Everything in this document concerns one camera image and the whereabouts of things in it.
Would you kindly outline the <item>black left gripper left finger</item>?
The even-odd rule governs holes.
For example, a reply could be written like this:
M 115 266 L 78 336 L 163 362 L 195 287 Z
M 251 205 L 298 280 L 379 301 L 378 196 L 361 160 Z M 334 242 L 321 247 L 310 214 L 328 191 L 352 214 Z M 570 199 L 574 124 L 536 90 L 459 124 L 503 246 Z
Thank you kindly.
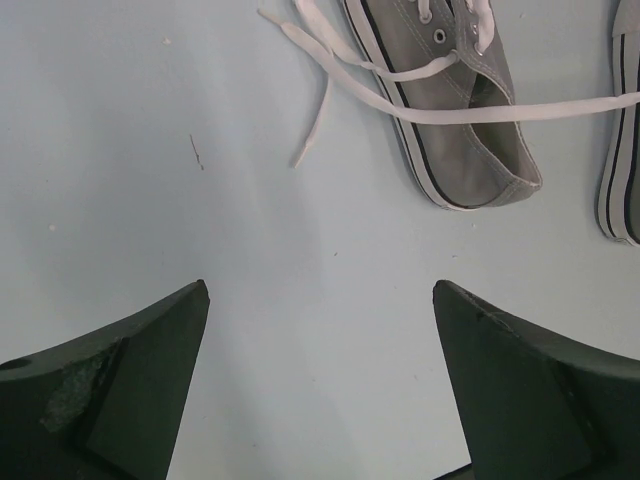
M 209 305 L 198 280 L 127 318 L 2 363 L 2 478 L 166 478 Z

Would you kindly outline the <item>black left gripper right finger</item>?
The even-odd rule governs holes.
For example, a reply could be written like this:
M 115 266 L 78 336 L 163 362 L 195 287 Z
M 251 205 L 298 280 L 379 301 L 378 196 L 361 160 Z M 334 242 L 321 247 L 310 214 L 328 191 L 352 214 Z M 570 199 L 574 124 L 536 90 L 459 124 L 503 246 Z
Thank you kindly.
M 639 363 L 433 288 L 469 464 L 450 479 L 636 479 Z

